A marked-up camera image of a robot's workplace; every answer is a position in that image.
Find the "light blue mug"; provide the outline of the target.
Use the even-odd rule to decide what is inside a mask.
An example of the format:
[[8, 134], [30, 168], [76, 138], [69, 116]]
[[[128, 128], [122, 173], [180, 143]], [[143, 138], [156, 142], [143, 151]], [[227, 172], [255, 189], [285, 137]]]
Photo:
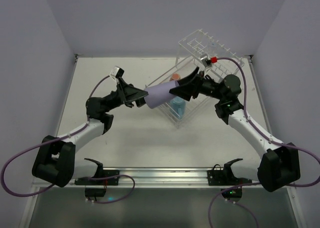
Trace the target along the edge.
[[186, 101], [180, 97], [175, 97], [169, 102], [171, 113], [179, 120], [181, 120], [185, 114]]

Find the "lavender tall cup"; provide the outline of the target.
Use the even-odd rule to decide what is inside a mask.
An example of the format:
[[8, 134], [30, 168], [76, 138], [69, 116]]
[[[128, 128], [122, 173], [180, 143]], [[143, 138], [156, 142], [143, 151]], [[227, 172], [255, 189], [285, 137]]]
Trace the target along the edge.
[[170, 90], [176, 88], [178, 85], [176, 80], [172, 80], [145, 88], [144, 90], [148, 93], [148, 96], [144, 98], [147, 106], [150, 109], [154, 109], [166, 102], [170, 102], [176, 97], [170, 93]]

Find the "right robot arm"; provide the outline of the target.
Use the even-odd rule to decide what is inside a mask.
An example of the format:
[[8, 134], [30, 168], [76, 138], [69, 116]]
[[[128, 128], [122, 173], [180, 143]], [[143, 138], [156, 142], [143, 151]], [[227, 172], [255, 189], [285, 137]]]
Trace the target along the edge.
[[227, 182], [258, 181], [267, 191], [273, 192], [301, 177], [298, 151], [292, 144], [284, 144], [275, 138], [248, 114], [238, 99], [242, 91], [240, 83], [240, 79], [232, 74], [219, 83], [214, 82], [196, 68], [177, 81], [169, 92], [187, 101], [199, 94], [217, 99], [214, 106], [217, 116], [240, 133], [260, 157], [260, 162], [243, 158], [231, 160], [224, 164], [218, 177]]

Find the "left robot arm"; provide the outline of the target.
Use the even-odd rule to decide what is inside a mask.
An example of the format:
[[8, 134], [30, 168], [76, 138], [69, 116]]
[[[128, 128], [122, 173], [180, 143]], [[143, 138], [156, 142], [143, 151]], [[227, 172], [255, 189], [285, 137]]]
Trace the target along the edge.
[[90, 96], [85, 103], [86, 122], [60, 137], [46, 136], [37, 153], [31, 173], [34, 177], [58, 187], [73, 179], [101, 180], [103, 164], [94, 159], [76, 159], [76, 153], [93, 139], [105, 134], [112, 126], [114, 116], [108, 114], [122, 105], [143, 106], [145, 90], [127, 84], [118, 78], [116, 90], [105, 97]]

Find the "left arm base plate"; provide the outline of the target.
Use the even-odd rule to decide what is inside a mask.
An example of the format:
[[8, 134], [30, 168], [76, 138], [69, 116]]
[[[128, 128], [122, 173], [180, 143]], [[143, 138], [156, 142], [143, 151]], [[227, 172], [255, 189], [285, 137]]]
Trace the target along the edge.
[[117, 186], [118, 175], [119, 170], [105, 169], [101, 162], [84, 158], [75, 162], [72, 180], [78, 186]]

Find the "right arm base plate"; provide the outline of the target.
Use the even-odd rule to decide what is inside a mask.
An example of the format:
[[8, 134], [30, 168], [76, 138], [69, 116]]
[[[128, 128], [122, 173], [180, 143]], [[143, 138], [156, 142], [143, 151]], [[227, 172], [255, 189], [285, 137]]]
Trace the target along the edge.
[[207, 170], [207, 182], [209, 186], [235, 186], [239, 184], [252, 183], [246, 178], [236, 178], [231, 170], [233, 163], [242, 161], [242, 158], [231, 160], [223, 165], [215, 164], [212, 169]]

